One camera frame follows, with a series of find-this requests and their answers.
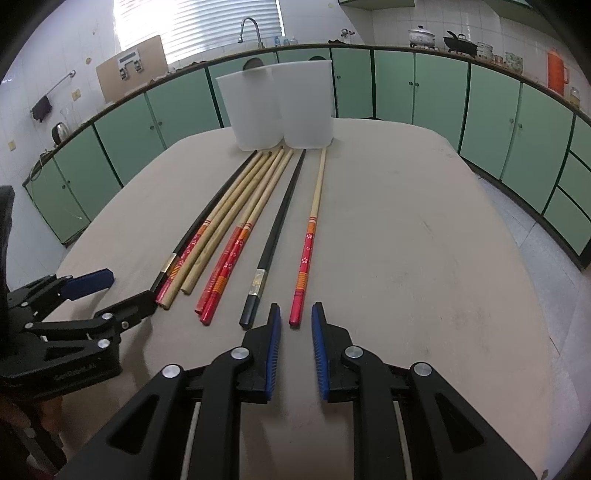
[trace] black cloth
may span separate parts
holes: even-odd
[[[47,95],[43,95],[33,107],[33,118],[43,122],[43,119],[51,112],[51,104]]]

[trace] pot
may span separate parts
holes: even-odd
[[[410,40],[410,46],[416,47],[420,45],[422,47],[434,47],[435,46],[435,34],[425,30],[422,25],[418,28],[408,31],[408,38]]]
[[[449,48],[449,52],[455,51],[459,53],[467,53],[472,57],[476,57],[476,50],[477,45],[472,43],[471,41],[466,40],[466,36],[464,34],[456,35],[454,32],[447,30],[447,33],[451,35],[451,37],[443,37],[443,41],[447,48]]]

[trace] cooking pot lid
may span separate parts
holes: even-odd
[[[431,36],[435,36],[434,33],[429,32],[429,30],[426,30],[425,28],[423,28],[422,25],[419,25],[418,28],[413,28],[412,30],[409,30],[408,33],[424,33],[427,35],[431,35]]]

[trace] faucet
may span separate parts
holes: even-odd
[[[240,25],[240,37],[238,37],[238,43],[242,43],[243,39],[242,39],[242,34],[244,33],[244,23],[250,20],[252,23],[255,24],[255,28],[256,28],[256,37],[259,41],[259,49],[262,50],[263,48],[265,48],[265,46],[262,44],[262,40],[261,40],[261,32],[258,29],[258,23],[256,23],[256,20],[252,17],[245,17],[242,19],[242,25]]]

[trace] metal screw cap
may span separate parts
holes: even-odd
[[[351,345],[345,349],[345,355],[349,358],[359,358],[361,355],[363,355],[363,349],[356,345]]]
[[[420,362],[414,366],[414,372],[421,377],[428,377],[433,372],[431,365]]]
[[[167,365],[162,369],[162,374],[166,378],[174,378],[177,377],[178,374],[181,372],[181,368],[178,365]]]
[[[232,355],[232,358],[235,360],[243,360],[248,355],[250,355],[250,351],[248,348],[244,348],[243,346],[237,346],[234,350],[232,350],[230,355]]]

